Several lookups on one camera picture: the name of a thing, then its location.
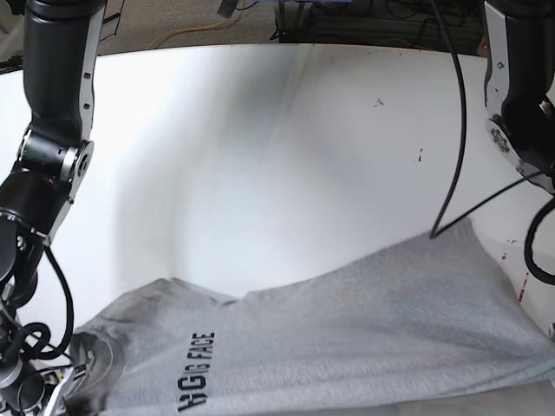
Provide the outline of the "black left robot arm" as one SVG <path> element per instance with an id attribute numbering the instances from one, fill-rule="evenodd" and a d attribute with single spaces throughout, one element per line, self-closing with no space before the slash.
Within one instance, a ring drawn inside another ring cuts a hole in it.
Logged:
<path id="1" fill-rule="evenodd" d="M 554 3 L 485 1 L 486 130 L 524 180 L 554 193 Z"/>

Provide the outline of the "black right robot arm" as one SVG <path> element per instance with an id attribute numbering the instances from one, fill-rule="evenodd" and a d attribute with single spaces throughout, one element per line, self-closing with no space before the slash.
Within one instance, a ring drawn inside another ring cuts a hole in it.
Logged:
<path id="1" fill-rule="evenodd" d="M 28 1 L 24 8 L 23 85 L 31 120 L 1 185 L 1 407 L 14 415 L 63 415 L 76 365 L 38 369 L 65 355 L 74 330 L 57 345 L 41 322 L 17 311 L 36 292 L 38 264 L 53 256 L 54 237 L 75 202 L 92 159 L 94 73 L 106 4 Z"/>

